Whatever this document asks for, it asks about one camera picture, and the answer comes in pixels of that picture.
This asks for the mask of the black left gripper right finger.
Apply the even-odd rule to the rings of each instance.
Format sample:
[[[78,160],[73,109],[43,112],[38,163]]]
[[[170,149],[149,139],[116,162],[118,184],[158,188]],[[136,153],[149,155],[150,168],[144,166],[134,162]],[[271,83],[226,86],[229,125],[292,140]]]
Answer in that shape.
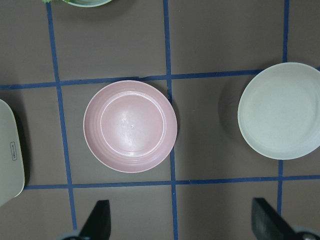
[[[251,203],[251,229],[257,240],[291,240],[296,233],[262,197]]]

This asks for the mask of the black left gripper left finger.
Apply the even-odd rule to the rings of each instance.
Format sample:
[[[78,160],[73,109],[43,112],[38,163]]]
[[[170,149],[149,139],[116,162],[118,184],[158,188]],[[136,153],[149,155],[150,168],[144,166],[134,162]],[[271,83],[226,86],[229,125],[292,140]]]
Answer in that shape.
[[[81,240],[108,240],[111,236],[111,211],[109,200],[99,200],[82,227]]]

